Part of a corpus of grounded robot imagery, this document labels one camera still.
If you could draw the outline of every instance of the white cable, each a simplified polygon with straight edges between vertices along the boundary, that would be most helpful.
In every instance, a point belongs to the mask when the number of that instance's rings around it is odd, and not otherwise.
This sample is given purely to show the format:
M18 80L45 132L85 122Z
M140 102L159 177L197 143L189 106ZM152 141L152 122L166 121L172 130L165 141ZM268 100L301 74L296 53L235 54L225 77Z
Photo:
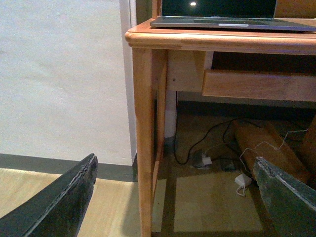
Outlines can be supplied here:
M271 145L269 142L266 142L266 141L260 142L259 144L257 144L257 145L254 147L254 149L246 148L246 149L243 151L243 153L240 155L239 159L240 159L241 163L243 164L243 167L245 168L245 170L246 170L248 173L251 174L251 172L246 168L246 165L244 164L244 162L243 162L242 159L241 159L242 155L243 155L247 150L253 151L253 152L255 152L256 154L258 154L257 151L256 151L256 149L257 149L257 147L261 146L262 144L268 144L268 145L271 146L273 149L275 149L275 150L280 150L280 149L282 148L282 146L284 145L285 140L286 140L286 137L288 136L289 133L307 132L307 131L308 131L308 129L306 129L306 130L297 130L297 131L288 131L288 132L286 133L284 139L283 139L282 144L281 144L279 147L275 147L275 146Z
M239 196L241 196L241 197L245 197L245 196L246 196L246 194L245 194L245 189L246 189L246 186L245 186L245 185L240 185L240 186L237 188L236 193L237 193Z
M279 150L281 149L281 147L284 145L285 143L285 140L286 140L286 137L288 136L289 133L296 133L296 132L307 132L308 131L308 128L305 129L305 130L297 130L297 131L288 131L287 134L285 135L284 139L283 139L283 142L281 144L281 146L278 148Z
M239 157L239 159L240 159L240 161L241 161L241 163L243 164L243 167L245 168L245 170L249 173L249 174L251 174L251 172L246 168L246 165L245 165L245 163L242 161L242 159L241 159L241 157L242 157L242 155L247 151L247 150L251 150L251 151L254 151L253 149L251 149L251 148L246 148L244 151L243 151L243 153L241 153L241 155L240 155L240 157Z

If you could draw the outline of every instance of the desk drawer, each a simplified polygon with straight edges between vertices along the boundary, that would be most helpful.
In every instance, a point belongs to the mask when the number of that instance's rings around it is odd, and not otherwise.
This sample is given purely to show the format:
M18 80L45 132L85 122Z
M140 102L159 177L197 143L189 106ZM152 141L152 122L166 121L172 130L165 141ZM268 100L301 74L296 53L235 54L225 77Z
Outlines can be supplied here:
M316 76L205 70L202 95L316 102Z

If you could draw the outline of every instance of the laptop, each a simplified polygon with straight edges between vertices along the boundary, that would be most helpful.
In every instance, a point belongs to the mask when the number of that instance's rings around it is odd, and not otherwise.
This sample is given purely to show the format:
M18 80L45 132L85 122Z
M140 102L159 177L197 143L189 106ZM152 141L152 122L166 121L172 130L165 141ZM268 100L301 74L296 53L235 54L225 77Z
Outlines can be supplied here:
M220 28L316 31L316 27L274 19L277 0L162 0L155 28Z

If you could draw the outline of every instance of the desk top edge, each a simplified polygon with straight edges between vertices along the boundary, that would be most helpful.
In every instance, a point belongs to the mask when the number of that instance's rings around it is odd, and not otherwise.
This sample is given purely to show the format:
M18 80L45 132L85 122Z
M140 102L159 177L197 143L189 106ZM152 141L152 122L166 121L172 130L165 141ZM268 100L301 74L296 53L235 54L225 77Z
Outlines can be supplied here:
M316 26L314 19L286 19ZM316 55L316 33L151 29L149 19L128 30L133 48Z

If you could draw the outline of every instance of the tiled floor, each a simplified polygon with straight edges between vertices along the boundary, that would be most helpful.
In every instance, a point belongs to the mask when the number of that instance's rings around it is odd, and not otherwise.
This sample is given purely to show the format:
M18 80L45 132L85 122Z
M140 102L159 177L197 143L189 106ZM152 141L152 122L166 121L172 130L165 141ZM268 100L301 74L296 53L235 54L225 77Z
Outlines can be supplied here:
M184 161L189 147L213 125L230 118L179 115L177 157ZM196 149L222 144L226 126L219 126ZM233 141L231 130L226 141ZM225 146L207 152L237 158ZM258 187L249 186L246 197L236 194L237 171L224 172L221 161L209 170L191 168L175 162L167 154L159 174L153 213L153 232L157 237L276 237L260 198ZM0 216L11 211L48 185L58 175L0 169ZM94 194L83 221L80 237L139 237L137 183L97 179Z

